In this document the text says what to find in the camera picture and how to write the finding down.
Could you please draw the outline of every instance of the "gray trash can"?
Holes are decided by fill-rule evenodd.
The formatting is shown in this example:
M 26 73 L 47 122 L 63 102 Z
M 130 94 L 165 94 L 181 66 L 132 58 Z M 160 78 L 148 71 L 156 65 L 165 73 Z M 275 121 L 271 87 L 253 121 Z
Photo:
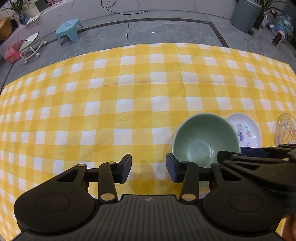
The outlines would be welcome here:
M 260 10 L 261 6 L 254 0 L 239 0 L 235 6 L 231 23 L 234 27 L 247 33 L 252 29 Z

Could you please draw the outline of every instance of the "human hand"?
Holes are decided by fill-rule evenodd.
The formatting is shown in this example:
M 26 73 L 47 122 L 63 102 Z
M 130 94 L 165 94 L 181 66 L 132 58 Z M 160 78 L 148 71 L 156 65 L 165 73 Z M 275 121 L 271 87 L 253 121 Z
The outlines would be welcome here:
M 282 238 L 285 241 L 296 241 L 296 214 L 286 216 Z

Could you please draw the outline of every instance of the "blue stool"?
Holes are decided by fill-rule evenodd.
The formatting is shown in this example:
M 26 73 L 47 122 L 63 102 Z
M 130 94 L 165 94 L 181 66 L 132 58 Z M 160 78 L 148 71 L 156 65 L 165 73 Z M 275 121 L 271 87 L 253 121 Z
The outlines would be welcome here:
M 59 44 L 61 46 L 62 46 L 61 41 L 60 41 L 61 36 L 64 36 L 64 35 L 68 36 L 72 43 L 75 43 L 79 40 L 79 36 L 78 36 L 77 30 L 76 30 L 78 25 L 80 25 L 82 27 L 82 29 L 85 30 L 85 28 L 82 26 L 82 23 L 77 18 L 63 23 L 56 30 L 57 41 L 59 42 Z

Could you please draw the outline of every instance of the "circular mount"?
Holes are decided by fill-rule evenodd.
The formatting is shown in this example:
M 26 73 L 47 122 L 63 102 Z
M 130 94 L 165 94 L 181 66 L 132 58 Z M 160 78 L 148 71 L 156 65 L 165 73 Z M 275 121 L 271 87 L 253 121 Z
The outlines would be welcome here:
M 46 182 L 25 192 L 15 202 L 14 213 L 21 230 L 54 235 L 87 222 L 95 211 L 92 196 L 69 182 Z
M 248 180 L 225 181 L 205 196 L 203 210 L 226 232 L 262 234 L 275 231 L 284 205 L 279 197 Z

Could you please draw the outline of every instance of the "yellow checkered tablecloth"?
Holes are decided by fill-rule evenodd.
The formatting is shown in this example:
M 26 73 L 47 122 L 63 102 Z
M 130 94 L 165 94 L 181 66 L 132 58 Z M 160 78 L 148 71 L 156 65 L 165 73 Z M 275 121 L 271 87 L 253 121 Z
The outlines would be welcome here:
M 94 168 L 130 153 L 119 196 L 178 194 L 165 155 L 177 127 L 198 112 L 243 112 L 262 145 L 273 145 L 278 116 L 295 116 L 295 78 L 289 65 L 258 54 L 166 43 L 81 55 L 14 81 L 0 96 L 0 233 L 19 233 L 18 196 L 77 163 Z

